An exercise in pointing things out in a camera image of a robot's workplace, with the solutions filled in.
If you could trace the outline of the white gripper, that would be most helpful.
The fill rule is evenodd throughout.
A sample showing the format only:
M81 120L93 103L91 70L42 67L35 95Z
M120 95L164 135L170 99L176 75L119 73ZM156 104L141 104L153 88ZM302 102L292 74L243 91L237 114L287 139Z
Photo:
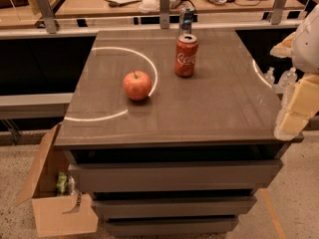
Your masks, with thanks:
M279 130L283 135L298 135L319 112L319 4L295 33L270 50L277 58L291 58L293 66L305 74L294 85L294 92L284 110Z

